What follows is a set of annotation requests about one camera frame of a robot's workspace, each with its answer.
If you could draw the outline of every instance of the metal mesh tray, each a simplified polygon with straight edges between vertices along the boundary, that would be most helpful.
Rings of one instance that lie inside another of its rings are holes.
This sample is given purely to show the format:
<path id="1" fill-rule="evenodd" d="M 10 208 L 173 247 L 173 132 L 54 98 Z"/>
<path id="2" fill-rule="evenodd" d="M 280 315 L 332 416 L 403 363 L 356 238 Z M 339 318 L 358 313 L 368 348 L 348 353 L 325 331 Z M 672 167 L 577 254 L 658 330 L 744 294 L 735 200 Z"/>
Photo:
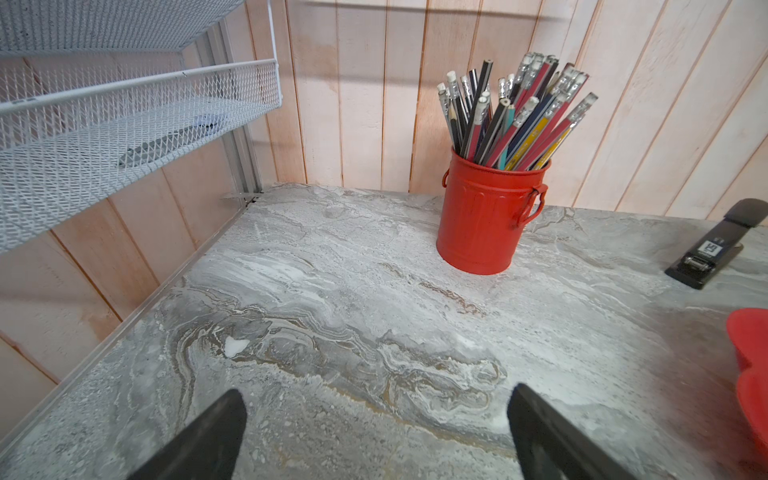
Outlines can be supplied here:
<path id="1" fill-rule="evenodd" d="M 243 0 L 3 0 L 0 57 L 180 51 Z"/>
<path id="2" fill-rule="evenodd" d="M 281 105 L 274 59 L 0 104 L 0 252 Z"/>

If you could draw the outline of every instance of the teal pencil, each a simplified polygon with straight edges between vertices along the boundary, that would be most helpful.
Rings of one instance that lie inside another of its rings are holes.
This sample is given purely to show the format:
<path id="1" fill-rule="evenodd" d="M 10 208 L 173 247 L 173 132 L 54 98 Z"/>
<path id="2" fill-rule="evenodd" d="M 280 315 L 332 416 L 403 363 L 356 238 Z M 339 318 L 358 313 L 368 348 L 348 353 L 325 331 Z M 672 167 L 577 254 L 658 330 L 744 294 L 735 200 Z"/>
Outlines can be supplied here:
<path id="1" fill-rule="evenodd" d="M 507 117 L 504 119 L 504 126 L 503 126 L 503 132 L 499 134 L 499 138 L 501 138 L 507 130 L 512 126 L 512 122 L 515 119 L 515 106 L 510 105 L 507 109 Z M 507 155 L 506 153 L 501 156 L 501 158 L 498 159 L 497 168 L 499 170 L 504 170 L 504 168 L 507 166 Z"/>

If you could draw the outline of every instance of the red object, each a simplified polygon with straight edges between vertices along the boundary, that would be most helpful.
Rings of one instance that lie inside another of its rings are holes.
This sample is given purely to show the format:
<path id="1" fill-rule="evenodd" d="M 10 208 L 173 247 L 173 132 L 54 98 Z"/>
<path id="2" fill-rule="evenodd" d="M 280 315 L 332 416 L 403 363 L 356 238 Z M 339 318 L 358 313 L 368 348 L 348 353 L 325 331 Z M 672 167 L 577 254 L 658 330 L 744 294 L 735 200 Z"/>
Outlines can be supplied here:
<path id="1" fill-rule="evenodd" d="M 454 153 L 442 178 L 447 190 L 437 233 L 440 256 L 456 268 L 478 275 L 506 270 L 523 227 L 544 207 L 547 186 L 542 181 L 547 169 L 496 170 Z M 531 215 L 536 197 L 541 197 L 540 203 Z"/>
<path id="2" fill-rule="evenodd" d="M 534 143 L 534 146 L 531 147 L 532 150 L 528 150 L 525 152 L 525 155 L 521 159 L 524 160 L 526 157 L 533 157 L 535 158 L 534 161 L 538 160 L 538 158 L 545 152 L 549 147 L 552 146 L 552 144 L 563 134 L 564 131 L 566 131 L 571 126 L 571 121 L 565 118 L 565 120 L 561 121 L 557 127 L 555 127 L 553 130 L 551 130 L 551 133 L 549 134 L 549 138 L 546 138 L 545 141 L 539 142 L 538 145 Z"/>
<path id="3" fill-rule="evenodd" d="M 565 67 L 567 67 L 569 65 L 573 66 L 572 63 L 567 63 L 567 64 L 565 64 Z M 579 86 L 578 90 L 576 90 L 576 92 L 574 93 L 574 97 L 571 99 L 571 101 L 565 102 L 563 104 L 563 106 L 560 107 L 560 110 L 558 110 L 558 111 L 556 111 L 554 113 L 554 117 L 552 117 L 552 119 L 549 121 L 547 126 L 544 127 L 544 130 L 541 131 L 541 133 L 538 135 L 538 138 L 533 143 L 533 145 L 531 145 L 531 148 L 528 151 L 533 150 L 534 148 L 536 148 L 537 144 L 540 144 L 541 142 L 546 141 L 548 139 L 548 137 L 551 136 L 551 133 L 552 133 L 552 130 L 554 129 L 554 126 L 557 125 L 558 121 L 560 121 L 560 119 L 563 117 L 563 115 L 565 115 L 565 111 L 568 109 L 568 107 L 571 106 L 571 102 L 576 98 L 576 95 L 578 95 L 578 92 L 580 92 L 581 89 L 584 88 L 584 85 L 587 83 L 587 80 L 584 80 L 584 83 Z"/>
<path id="4" fill-rule="evenodd" d="M 528 90 L 523 90 L 523 92 L 520 94 L 520 98 L 518 98 L 518 101 L 515 102 L 515 111 L 520 110 L 523 105 L 525 105 L 525 102 L 528 101 L 530 97 L 533 97 L 533 95 L 538 91 L 538 88 L 541 86 L 541 83 L 544 81 L 550 68 L 552 68 L 552 64 L 541 64 L 541 68 L 536 74 L 536 78 L 534 78 L 531 87 Z"/>
<path id="5" fill-rule="evenodd" d="M 727 329 L 741 369 L 736 384 L 739 404 L 757 449 L 768 461 L 768 310 L 737 310 L 728 316 Z"/>
<path id="6" fill-rule="evenodd" d="M 520 127 L 510 125 L 506 133 L 504 133 L 504 135 L 502 135 L 502 137 L 498 139 L 498 141 L 496 142 L 496 147 L 493 149 L 493 151 L 491 152 L 491 155 L 488 157 L 488 161 L 485 162 L 486 167 L 490 167 L 492 169 L 493 167 L 496 166 L 496 164 L 498 163 L 498 159 L 502 157 L 502 152 L 506 152 L 507 147 L 509 147 L 509 143 L 512 141 L 512 137 L 515 136 L 519 128 Z"/>

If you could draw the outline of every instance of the red metal bucket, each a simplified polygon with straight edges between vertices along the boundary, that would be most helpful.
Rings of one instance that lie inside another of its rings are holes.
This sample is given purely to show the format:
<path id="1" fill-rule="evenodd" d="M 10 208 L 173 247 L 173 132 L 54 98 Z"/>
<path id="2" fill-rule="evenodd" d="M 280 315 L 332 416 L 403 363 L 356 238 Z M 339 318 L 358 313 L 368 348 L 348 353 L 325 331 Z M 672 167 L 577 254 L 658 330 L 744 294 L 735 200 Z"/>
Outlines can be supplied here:
<path id="1" fill-rule="evenodd" d="M 523 227 L 544 207 L 547 186 L 542 181 L 548 168 L 496 170 L 454 153 L 442 178 L 447 190 L 437 233 L 440 256 L 456 268 L 478 275 L 506 270 Z M 541 199 L 531 215 L 536 197 Z"/>

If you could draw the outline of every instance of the black stapler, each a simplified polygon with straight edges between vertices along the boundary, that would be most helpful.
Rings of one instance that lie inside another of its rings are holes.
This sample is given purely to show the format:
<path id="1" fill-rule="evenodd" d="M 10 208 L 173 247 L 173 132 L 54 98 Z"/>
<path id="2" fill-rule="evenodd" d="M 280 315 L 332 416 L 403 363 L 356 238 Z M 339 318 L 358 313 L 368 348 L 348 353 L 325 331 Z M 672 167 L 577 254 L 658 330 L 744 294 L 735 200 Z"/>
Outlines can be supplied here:
<path id="1" fill-rule="evenodd" d="M 701 290 L 715 273 L 744 249 L 739 240 L 750 228 L 760 225 L 766 216 L 767 202 L 756 198 L 739 200 L 720 223 L 694 243 L 665 273 Z"/>

